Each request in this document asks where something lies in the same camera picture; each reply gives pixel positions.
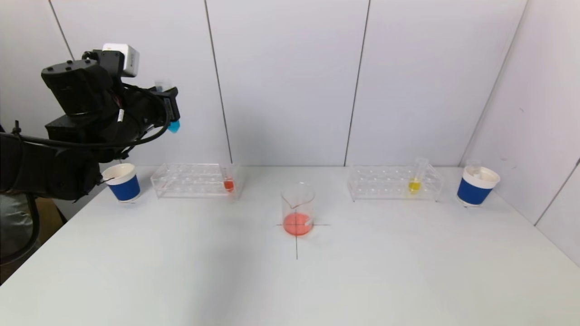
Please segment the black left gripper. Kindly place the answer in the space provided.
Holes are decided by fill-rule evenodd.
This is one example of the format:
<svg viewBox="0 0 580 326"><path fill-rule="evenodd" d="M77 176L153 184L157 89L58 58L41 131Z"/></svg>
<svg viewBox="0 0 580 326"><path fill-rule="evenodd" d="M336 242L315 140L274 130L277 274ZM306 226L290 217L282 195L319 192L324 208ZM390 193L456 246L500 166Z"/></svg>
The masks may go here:
<svg viewBox="0 0 580 326"><path fill-rule="evenodd" d="M156 98L155 101L149 99L146 106L149 122L153 126L162 127L168 120L169 127L176 128L180 122L180 111L177 105L178 88L171 87L162 91L160 87L150 87L148 91Z"/></svg>

